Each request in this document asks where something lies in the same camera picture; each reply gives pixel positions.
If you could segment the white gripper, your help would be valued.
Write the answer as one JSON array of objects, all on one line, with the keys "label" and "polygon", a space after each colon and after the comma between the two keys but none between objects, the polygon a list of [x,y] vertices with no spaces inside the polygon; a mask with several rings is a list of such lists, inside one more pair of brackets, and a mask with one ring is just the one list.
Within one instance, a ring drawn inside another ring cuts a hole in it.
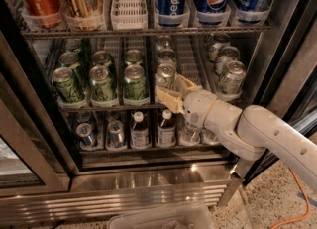
[{"label": "white gripper", "polygon": [[166,106],[172,113],[184,114],[185,124],[193,129],[201,129],[217,96],[207,90],[201,89],[191,80],[182,75],[176,77],[178,91],[156,87],[158,102]]}]

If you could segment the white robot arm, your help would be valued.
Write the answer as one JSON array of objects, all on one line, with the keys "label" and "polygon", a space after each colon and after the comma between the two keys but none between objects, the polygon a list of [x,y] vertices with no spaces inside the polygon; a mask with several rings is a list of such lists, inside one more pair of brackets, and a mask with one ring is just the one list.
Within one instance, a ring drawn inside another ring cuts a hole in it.
[{"label": "white robot arm", "polygon": [[244,109],[179,75],[176,90],[158,86],[158,101],[173,113],[181,113],[191,130],[206,128],[240,158],[253,162],[270,150],[317,190],[317,145],[278,116],[259,106]]}]

